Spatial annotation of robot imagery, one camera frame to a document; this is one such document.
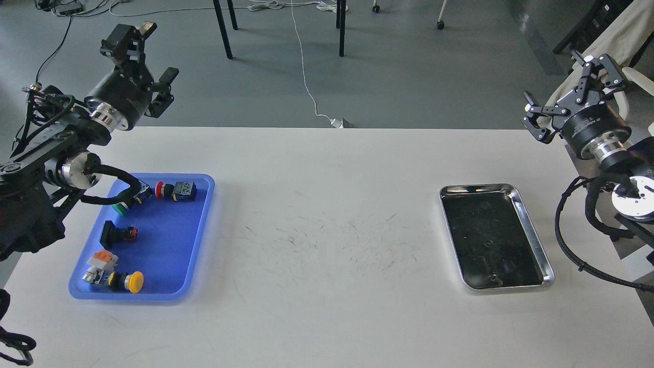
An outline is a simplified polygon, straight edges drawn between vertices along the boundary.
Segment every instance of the white cable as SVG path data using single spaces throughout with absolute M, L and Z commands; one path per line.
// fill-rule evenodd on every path
M 298 24 L 295 21 L 295 14 L 293 13 L 293 0 L 290 1 L 290 15 L 291 17 L 293 17 L 293 26 L 295 27 L 295 34 L 298 36 L 298 42 L 300 43 L 300 58 L 302 60 L 302 79 L 304 80 L 304 88 L 307 89 L 307 93 L 309 94 L 309 97 L 311 97 L 311 99 L 313 100 L 313 112 L 316 114 L 317 117 L 326 117 L 327 119 L 330 120 L 330 122 L 334 122 L 334 119 L 328 117 L 327 115 L 318 114 L 318 104 L 316 103 L 316 99 L 309 91 L 309 86 L 307 86 L 307 75 L 305 74 L 304 71 L 304 51 L 302 50 L 302 40 L 300 39 L 300 33 L 298 32 Z

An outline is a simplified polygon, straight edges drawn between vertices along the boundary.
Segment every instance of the table surface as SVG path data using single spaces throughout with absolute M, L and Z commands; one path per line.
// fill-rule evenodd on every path
M 34 367 L 645 367 L 654 329 L 635 291 L 577 272 L 553 215 L 576 176 L 559 141 L 520 130 L 144 128 L 92 147 L 131 172 L 211 175 L 216 192 L 190 291 L 174 303 L 81 301 L 68 279 L 98 215 L 24 255 L 8 331 Z M 104 195 L 105 177 L 88 193 Z M 520 191 L 556 274 L 551 287 L 480 294 L 458 274 L 446 185 Z M 563 215 L 566 241 L 625 276 L 608 238 Z

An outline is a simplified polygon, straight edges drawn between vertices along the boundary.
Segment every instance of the metal tray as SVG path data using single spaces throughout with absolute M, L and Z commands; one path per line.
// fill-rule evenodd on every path
M 518 190 L 453 185 L 441 203 L 463 282 L 474 290 L 542 287 L 554 272 Z

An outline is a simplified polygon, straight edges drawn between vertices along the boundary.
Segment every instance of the yellow push button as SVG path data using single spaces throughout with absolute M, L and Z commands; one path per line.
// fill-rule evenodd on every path
M 143 274 L 136 271 L 129 276 L 128 289 L 132 294 L 138 293 L 143 287 Z

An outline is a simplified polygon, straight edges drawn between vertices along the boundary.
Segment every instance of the black cable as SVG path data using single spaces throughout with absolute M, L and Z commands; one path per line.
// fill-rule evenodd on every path
M 23 128 L 23 137 L 20 139 L 18 142 L 18 146 L 16 147 L 15 150 L 11 153 L 11 157 L 19 155 L 23 151 L 25 151 L 25 148 L 27 147 L 27 144 L 34 139 L 34 137 L 38 136 L 39 133 L 41 133 L 43 130 L 47 129 L 49 126 L 53 125 L 55 122 L 57 122 L 58 119 L 60 119 L 64 114 L 70 111 L 70 109 L 73 107 L 73 105 L 76 102 L 76 99 L 74 96 L 69 95 L 69 94 L 62 94 L 62 95 L 57 95 L 57 97 L 66 97 L 68 98 L 69 102 L 61 109 L 59 113 L 54 115 L 52 118 L 50 118 L 48 121 L 44 122 L 43 125 L 41 125 L 38 129 L 36 129 L 32 134 L 26 135 L 27 130 L 29 130 L 29 123 L 30 121 L 26 120 L 26 127 Z
M 565 206 L 565 203 L 568 199 L 568 197 L 574 192 L 576 189 L 592 182 L 594 179 L 588 179 L 586 177 L 579 176 L 575 178 L 568 188 L 566 189 L 563 194 L 561 194 L 561 201 L 559 202 L 559 205 L 557 206 L 557 211 L 554 214 L 554 233 L 557 237 L 557 242 L 559 243 L 559 246 L 561 247 L 561 250 L 563 253 L 575 264 L 577 267 L 579 267 L 579 271 L 586 271 L 589 274 L 600 278 L 604 281 L 612 282 L 614 284 L 618 285 L 623 285 L 623 286 L 629 286 L 633 287 L 634 289 L 638 289 L 641 291 L 648 291 L 650 293 L 654 293 L 654 286 L 652 285 L 645 285 L 645 284 L 639 284 L 636 282 L 630 282 L 623 280 L 621 278 L 615 277 L 613 275 L 607 274 L 605 272 L 602 272 L 598 270 L 597 268 L 589 265 L 587 262 L 585 262 L 583 259 L 579 258 L 566 244 L 566 242 L 563 240 L 563 235 L 561 234 L 561 228 L 560 228 L 560 219 L 561 219 L 561 213 L 563 212 L 563 207 Z
M 10 295 L 4 289 L 0 289 L 0 320 L 5 316 L 7 310 L 9 309 Z M 4 353 L 0 352 L 0 358 L 8 360 L 12 363 L 18 365 L 32 365 L 34 360 L 32 355 L 29 353 L 30 350 L 33 350 L 37 346 L 37 342 L 34 341 L 29 336 L 21 335 L 19 333 L 7 332 L 5 329 L 0 327 L 0 342 L 5 344 L 9 348 L 16 349 L 23 359 L 12 358 Z
M 20 139 L 18 139 L 18 134 L 20 133 L 20 130 L 16 132 L 16 135 L 14 137 L 14 143 L 18 142 L 17 148 L 14 149 L 14 143 L 11 145 L 11 156 L 13 157 L 17 155 L 18 153 L 21 153 L 24 149 L 25 146 L 27 146 L 27 133 L 29 132 L 29 125 L 32 123 L 32 119 L 34 119 L 34 90 L 28 90 L 27 91 L 27 109 L 25 112 L 25 123 L 22 126 L 22 135 Z
M 90 173 L 106 174 L 106 175 L 117 177 L 118 179 L 127 183 L 129 185 L 129 188 L 123 190 L 122 192 L 118 193 L 118 195 L 113 196 L 111 198 L 102 198 L 102 197 L 84 195 L 80 199 L 80 201 L 83 203 L 99 204 L 102 206 L 107 206 L 111 204 L 125 202 L 129 200 L 131 197 L 134 197 L 141 190 L 141 182 L 130 173 L 123 171 L 119 168 L 115 168 L 109 165 L 98 164 L 90 169 Z
M 56 49 L 53 53 L 51 53 L 51 55 L 48 56 L 48 58 L 47 58 L 47 59 L 43 62 L 43 64 L 41 64 L 41 66 L 39 67 L 39 70 L 37 71 L 36 83 L 39 82 L 39 74 L 41 74 L 41 69 L 43 68 L 43 66 L 44 66 L 44 65 L 45 65 L 45 64 L 46 64 L 50 59 L 52 59 L 52 57 L 55 56 L 55 55 L 57 54 L 57 52 L 59 52 L 59 50 L 61 50 L 61 47 L 63 46 L 63 43 L 66 41 L 66 36 L 68 36 L 68 31 L 71 29 L 71 24 L 72 24 L 72 23 L 73 23 L 73 17 L 70 17 L 70 19 L 68 19 L 68 27 L 66 27 L 66 33 L 63 34 L 63 38 L 61 39 L 61 43 L 59 44 L 59 46 L 57 46 L 57 49 Z

